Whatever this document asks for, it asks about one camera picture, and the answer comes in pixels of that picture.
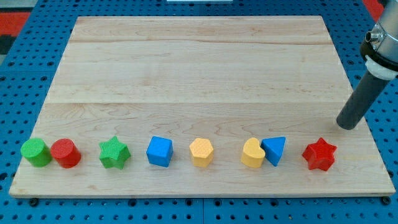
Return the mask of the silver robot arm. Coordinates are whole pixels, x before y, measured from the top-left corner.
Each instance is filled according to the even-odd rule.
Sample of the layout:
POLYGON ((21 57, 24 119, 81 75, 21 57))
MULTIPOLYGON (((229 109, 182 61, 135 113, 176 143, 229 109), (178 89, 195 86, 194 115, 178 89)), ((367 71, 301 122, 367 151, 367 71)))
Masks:
POLYGON ((361 44, 367 70, 382 80, 397 77, 397 0, 384 1, 384 10, 361 44))

